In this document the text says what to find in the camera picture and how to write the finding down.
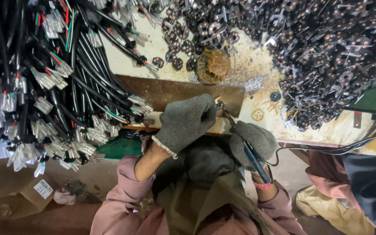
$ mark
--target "pink jacket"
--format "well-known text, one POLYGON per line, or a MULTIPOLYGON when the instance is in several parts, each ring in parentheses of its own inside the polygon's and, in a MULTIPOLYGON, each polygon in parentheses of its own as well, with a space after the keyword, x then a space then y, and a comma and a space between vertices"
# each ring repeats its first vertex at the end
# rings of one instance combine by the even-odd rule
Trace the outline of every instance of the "pink jacket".
MULTIPOLYGON (((117 167, 118 184, 107 195, 92 222, 92 235, 168 235, 168 223, 165 211, 157 204, 151 207, 148 216, 142 220, 133 209, 152 186, 153 177, 146 181, 137 181, 134 166, 138 156, 124 157, 117 167)), ((285 189, 279 187, 278 194, 269 201, 259 203, 265 220, 272 227, 272 234, 307 235, 292 214, 291 198, 285 189)), ((249 216, 238 208, 229 220, 220 220, 207 225, 199 235, 258 235, 259 230, 249 216)))

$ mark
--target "blue soldering iron handle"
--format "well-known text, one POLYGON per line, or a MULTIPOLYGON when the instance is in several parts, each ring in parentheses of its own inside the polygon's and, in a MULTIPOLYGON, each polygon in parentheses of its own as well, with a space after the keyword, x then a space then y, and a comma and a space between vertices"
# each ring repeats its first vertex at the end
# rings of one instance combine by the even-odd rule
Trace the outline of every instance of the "blue soldering iron handle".
POLYGON ((270 184, 271 179, 269 178, 268 174, 266 173, 265 169, 262 167, 260 162, 254 156, 252 147, 245 140, 243 140, 243 144, 244 144, 244 152, 246 153, 246 156, 249 158, 249 161, 255 167, 259 176, 262 178, 265 184, 270 184))

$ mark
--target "metal plate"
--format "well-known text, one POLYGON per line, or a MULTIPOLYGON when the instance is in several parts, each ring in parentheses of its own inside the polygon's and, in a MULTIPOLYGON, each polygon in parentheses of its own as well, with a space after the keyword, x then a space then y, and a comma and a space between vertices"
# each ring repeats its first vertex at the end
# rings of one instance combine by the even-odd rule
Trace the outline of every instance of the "metal plate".
POLYGON ((205 86, 198 83, 174 82, 160 79, 149 79, 117 75, 135 95, 138 95, 153 106, 153 110, 163 112, 167 104, 174 101, 191 99, 201 94, 210 94, 216 98, 221 96, 224 108, 235 118, 238 118, 242 108, 245 90, 243 87, 205 86))

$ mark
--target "printed label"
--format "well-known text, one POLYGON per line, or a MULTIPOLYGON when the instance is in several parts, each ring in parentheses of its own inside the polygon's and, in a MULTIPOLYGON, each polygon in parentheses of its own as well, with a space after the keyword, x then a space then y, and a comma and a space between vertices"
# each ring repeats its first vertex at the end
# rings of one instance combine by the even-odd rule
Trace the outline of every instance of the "printed label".
POLYGON ((44 179, 40 180, 40 182, 34 186, 34 189, 44 199, 46 199, 53 192, 52 187, 50 187, 50 185, 44 179))

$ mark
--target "gray knit glove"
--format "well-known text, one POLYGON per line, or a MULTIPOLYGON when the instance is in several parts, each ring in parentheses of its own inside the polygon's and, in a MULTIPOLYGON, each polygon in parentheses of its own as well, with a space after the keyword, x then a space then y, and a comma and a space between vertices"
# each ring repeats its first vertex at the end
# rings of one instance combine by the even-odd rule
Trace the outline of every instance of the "gray knit glove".
POLYGON ((216 104, 209 94, 170 103, 160 115, 162 128, 152 139, 176 158, 177 153, 216 123, 216 113, 216 104))
MULTIPOLYGON (((246 170, 256 172, 256 169, 244 152, 242 137, 247 140, 255 151, 266 161, 274 155, 277 142, 275 141, 274 135, 269 131, 251 123, 237 122, 237 125, 234 127, 234 134, 230 139, 230 149, 233 156, 246 170)), ((263 167, 266 166, 262 161, 259 162, 263 167)))

